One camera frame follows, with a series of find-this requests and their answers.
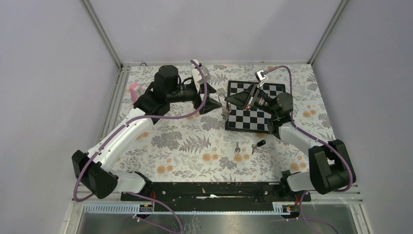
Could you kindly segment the keyring with coloured keys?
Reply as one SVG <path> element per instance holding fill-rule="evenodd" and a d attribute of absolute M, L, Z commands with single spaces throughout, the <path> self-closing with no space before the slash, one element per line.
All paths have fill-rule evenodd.
<path fill-rule="evenodd" d="M 223 118 L 223 121 L 227 121 L 231 113 L 230 103 L 225 100 L 225 96 L 222 94 L 218 94 L 218 101 L 222 107 L 221 116 Z"/>

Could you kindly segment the silver key white head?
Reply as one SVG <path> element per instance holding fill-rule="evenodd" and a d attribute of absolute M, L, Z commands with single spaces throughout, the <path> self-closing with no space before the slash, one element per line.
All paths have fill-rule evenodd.
<path fill-rule="evenodd" d="M 235 154 L 239 154 L 240 151 L 241 151 L 241 149 L 240 149 L 240 147 L 239 147 L 239 143 L 236 142 L 236 147 L 235 147 L 234 153 L 235 153 Z"/>

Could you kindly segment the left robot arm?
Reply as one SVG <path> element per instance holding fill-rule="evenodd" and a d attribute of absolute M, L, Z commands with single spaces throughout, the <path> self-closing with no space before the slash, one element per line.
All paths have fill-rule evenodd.
<path fill-rule="evenodd" d="M 161 66 L 154 80 L 119 125 L 87 152 L 77 150 L 72 155 L 76 177 L 74 201 L 84 201 L 77 197 L 80 184 L 91 192 L 91 196 L 99 199 L 113 192 L 132 193 L 139 200 L 149 198 L 151 188 L 142 174 L 115 172 L 113 166 L 131 143 L 159 120 L 183 119 L 221 107 L 219 102 L 209 97 L 216 92 L 207 82 L 209 70 L 196 60 L 191 63 L 188 84 L 181 79 L 177 67 Z"/>

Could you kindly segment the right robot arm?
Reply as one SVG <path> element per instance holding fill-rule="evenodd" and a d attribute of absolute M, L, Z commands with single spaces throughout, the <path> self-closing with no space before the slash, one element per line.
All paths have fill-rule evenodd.
<path fill-rule="evenodd" d="M 279 188 L 281 198 L 293 200 L 300 191 L 316 190 L 319 194 L 345 192 L 356 180 L 348 151 L 343 141 L 323 141 L 293 120 L 293 96 L 287 92 L 270 98 L 252 84 L 245 91 L 227 96 L 226 102 L 250 110 L 256 108 L 271 115 L 268 131 L 277 139 L 287 142 L 308 156 L 309 170 L 287 176 Z"/>

